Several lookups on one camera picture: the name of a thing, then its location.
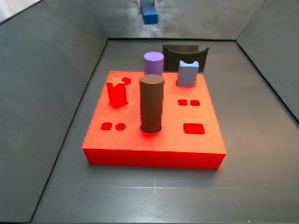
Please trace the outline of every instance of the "red square hole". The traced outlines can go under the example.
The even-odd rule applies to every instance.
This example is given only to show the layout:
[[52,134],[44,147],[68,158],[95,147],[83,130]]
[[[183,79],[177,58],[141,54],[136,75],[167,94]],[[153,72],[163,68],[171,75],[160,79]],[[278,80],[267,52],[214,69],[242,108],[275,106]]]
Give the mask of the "red square hole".
[[198,101],[198,100],[191,100],[191,105],[192,105],[192,106],[200,106],[202,104],[200,104],[200,101]]
[[112,128],[112,123],[111,122],[103,122],[101,123],[101,126],[100,126],[101,130],[111,130],[111,128]]
[[116,125],[116,130],[124,130],[127,128],[127,126],[123,123],[119,123]]
[[200,123],[185,123],[183,125],[183,131],[185,134],[204,134],[204,128]]
[[188,105],[187,100],[177,100],[177,102],[179,102],[179,105],[181,105],[181,106],[187,106]]

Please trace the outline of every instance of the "lavender cylinder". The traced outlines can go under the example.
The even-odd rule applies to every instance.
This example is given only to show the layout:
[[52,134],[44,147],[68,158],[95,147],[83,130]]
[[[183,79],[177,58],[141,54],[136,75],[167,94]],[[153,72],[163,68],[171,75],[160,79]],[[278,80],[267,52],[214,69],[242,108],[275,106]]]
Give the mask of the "lavender cylinder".
[[163,75],[164,55],[160,52],[148,52],[144,55],[144,74]]

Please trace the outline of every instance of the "blue object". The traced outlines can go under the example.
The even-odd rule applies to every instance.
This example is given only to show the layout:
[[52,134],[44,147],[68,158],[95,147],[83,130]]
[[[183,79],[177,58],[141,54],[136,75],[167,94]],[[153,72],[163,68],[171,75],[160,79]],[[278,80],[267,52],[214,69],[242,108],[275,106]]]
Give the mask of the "blue object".
[[157,24],[157,12],[155,9],[155,4],[152,0],[141,0],[141,13],[145,25],[156,25]]
[[180,60],[179,73],[177,73],[179,87],[195,87],[199,67],[200,64],[198,61],[193,61],[191,64],[187,64]]

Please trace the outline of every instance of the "red platform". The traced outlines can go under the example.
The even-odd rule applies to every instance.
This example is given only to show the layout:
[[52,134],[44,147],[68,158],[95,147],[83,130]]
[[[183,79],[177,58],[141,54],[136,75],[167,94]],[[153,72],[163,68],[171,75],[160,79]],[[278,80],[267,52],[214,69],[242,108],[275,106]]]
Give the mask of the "red platform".
[[109,73],[131,79],[128,104],[113,108],[104,86],[83,143],[91,164],[218,169],[227,155],[203,74],[195,87],[177,87],[177,73],[163,73],[163,129],[140,130],[139,79],[143,72]]

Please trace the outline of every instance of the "metal wall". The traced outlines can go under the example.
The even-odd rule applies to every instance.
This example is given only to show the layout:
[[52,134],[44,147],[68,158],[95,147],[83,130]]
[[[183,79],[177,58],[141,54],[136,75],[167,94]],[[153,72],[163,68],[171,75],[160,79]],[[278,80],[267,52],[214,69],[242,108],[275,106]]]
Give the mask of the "metal wall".
[[129,0],[88,1],[111,38],[236,39],[264,0],[163,0],[144,25]]
[[0,26],[0,221],[32,218],[105,43],[83,1],[41,1]]
[[299,120],[298,12],[298,1],[267,0],[238,43]]

